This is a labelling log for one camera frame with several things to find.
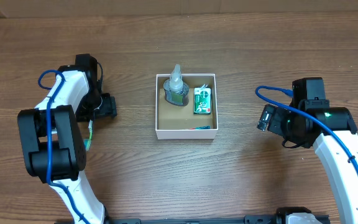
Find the green toothbrush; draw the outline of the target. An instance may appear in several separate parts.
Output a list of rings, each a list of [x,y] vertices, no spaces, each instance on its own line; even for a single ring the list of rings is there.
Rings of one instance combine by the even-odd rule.
[[[85,145],[86,151],[89,151],[89,149],[91,147],[92,140],[93,140],[93,121],[92,120],[89,121],[88,130],[89,130],[89,137],[88,137],[88,139],[84,140],[84,145]]]

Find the clear purple liquid bottle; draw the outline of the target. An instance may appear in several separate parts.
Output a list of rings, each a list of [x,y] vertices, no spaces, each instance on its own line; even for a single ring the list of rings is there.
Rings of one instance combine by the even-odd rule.
[[[186,106],[189,102],[189,86],[183,81],[181,66],[176,64],[168,80],[164,81],[165,99],[176,106]]]

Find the teal white small tube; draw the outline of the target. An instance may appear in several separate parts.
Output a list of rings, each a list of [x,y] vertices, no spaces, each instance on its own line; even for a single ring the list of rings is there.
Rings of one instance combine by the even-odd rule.
[[[211,129],[211,126],[199,126],[195,128],[188,128],[188,129]]]

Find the green white small packet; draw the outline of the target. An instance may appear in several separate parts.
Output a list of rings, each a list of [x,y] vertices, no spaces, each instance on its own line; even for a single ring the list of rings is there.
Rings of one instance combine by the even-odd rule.
[[[210,114],[212,112],[212,91],[207,84],[194,89],[194,114]]]

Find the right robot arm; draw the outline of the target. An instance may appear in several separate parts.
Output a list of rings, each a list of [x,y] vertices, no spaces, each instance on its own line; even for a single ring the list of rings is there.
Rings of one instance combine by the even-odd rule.
[[[320,159],[336,201],[342,223],[358,223],[358,133],[351,112],[332,107],[326,99],[321,77],[293,81],[281,92],[291,98],[289,105],[271,100],[259,91],[266,105],[257,124],[283,138],[282,146],[313,148]]]

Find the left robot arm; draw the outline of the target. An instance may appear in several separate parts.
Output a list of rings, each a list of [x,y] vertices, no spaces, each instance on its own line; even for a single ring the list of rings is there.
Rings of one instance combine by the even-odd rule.
[[[102,65],[90,54],[78,54],[73,65],[41,77],[49,73],[55,83],[46,88],[47,96],[17,116],[25,168],[60,196],[73,223],[110,223],[85,174],[92,139],[83,139],[79,128],[88,123],[92,130],[95,120],[117,115],[114,97],[103,92]]]

